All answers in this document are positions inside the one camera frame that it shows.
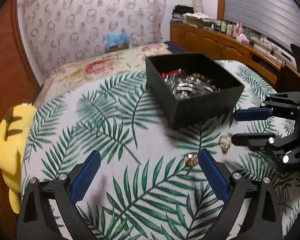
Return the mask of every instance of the blue gripper pad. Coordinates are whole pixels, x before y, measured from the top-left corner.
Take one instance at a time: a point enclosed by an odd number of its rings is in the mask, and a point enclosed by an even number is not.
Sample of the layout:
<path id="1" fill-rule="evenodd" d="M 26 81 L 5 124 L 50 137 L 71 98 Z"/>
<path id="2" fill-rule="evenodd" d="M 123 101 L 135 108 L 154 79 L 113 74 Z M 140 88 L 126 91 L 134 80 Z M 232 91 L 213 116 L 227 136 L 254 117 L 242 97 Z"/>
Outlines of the blue gripper pad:
<path id="1" fill-rule="evenodd" d="M 204 149 L 198 154 L 198 162 L 217 199 L 226 204 L 230 199 L 229 185 Z"/>
<path id="2" fill-rule="evenodd" d="M 76 204 L 78 201 L 83 199 L 97 171 L 99 170 L 100 165 L 101 155 L 99 152 L 94 151 L 93 155 L 81 169 L 72 184 L 70 199 L 73 204 Z"/>
<path id="3" fill-rule="evenodd" d="M 233 117 L 236 121 L 266 120 L 271 116 L 272 111 L 270 111 L 268 108 L 237 110 L 233 114 Z"/>

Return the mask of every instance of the open black box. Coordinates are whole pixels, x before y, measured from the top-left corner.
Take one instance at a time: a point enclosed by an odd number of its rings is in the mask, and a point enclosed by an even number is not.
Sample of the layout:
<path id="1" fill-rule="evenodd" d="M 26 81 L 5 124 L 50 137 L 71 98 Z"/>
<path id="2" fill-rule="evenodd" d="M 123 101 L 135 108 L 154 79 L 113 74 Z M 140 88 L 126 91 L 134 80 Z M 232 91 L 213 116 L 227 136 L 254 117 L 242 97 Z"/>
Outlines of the open black box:
<path id="1" fill-rule="evenodd" d="M 188 75 L 200 73 L 220 88 L 217 93 L 178 101 L 161 74 L 183 69 Z M 146 58 L 147 86 L 151 88 L 172 129 L 206 121 L 233 110 L 244 85 L 227 70 L 203 54 L 174 54 Z"/>

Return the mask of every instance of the gray blind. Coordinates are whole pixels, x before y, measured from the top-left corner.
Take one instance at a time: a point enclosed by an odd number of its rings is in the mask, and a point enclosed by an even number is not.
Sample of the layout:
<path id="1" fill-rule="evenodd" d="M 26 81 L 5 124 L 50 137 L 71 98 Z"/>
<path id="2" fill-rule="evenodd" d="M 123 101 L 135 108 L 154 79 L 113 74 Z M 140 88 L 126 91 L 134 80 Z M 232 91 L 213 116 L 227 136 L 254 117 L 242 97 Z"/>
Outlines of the gray blind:
<path id="1" fill-rule="evenodd" d="M 225 0 L 225 19 L 242 22 L 290 49 L 300 43 L 300 10 L 293 0 Z"/>

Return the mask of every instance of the floral bedsheet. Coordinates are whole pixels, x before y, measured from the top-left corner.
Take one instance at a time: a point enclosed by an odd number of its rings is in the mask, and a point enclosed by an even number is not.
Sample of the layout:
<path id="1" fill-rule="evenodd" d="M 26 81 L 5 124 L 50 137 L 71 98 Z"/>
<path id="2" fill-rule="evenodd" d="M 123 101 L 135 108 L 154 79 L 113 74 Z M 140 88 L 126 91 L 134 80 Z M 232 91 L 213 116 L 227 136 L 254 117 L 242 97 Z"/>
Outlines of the floral bedsheet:
<path id="1" fill-rule="evenodd" d="M 75 89 L 86 83 L 126 71 L 144 69 L 146 56 L 170 54 L 165 43 L 155 43 L 125 49 L 102 56 L 65 64 L 56 68 L 47 78 L 34 106 Z"/>
<path id="2" fill-rule="evenodd" d="M 275 92 L 247 66 L 219 64 L 245 84 L 236 109 L 259 106 L 267 93 Z M 93 65 L 85 68 L 94 71 Z M 246 147 L 232 145 L 223 154 L 218 139 L 242 132 L 285 136 L 293 126 L 277 117 L 236 122 L 229 113 L 171 130 L 146 88 L 145 70 L 120 73 L 42 104 L 28 136 L 21 192 L 31 177 L 46 181 L 69 173 L 96 149 L 101 167 L 77 208 L 98 239 L 202 239 L 223 207 L 200 167 L 185 166 L 186 155 L 205 147 L 230 171 L 249 179 L 270 178 L 286 235 L 300 212 L 300 172 L 280 174 L 262 152 Z M 55 201 L 50 203 L 60 231 L 71 239 Z M 248 204 L 246 200 L 229 238 L 238 233 Z"/>

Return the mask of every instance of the pikachu plush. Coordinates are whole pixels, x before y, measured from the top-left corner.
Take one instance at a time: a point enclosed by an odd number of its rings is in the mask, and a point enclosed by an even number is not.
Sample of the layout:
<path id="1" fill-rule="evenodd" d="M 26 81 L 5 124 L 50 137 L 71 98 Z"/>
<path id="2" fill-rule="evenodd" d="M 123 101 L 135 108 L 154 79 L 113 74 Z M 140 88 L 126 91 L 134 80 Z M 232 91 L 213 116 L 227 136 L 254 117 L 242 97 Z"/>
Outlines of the pikachu plush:
<path id="1" fill-rule="evenodd" d="M 12 210 L 18 214 L 21 190 L 21 167 L 26 140 L 37 109 L 29 104 L 10 108 L 0 123 L 0 169 L 9 187 Z"/>

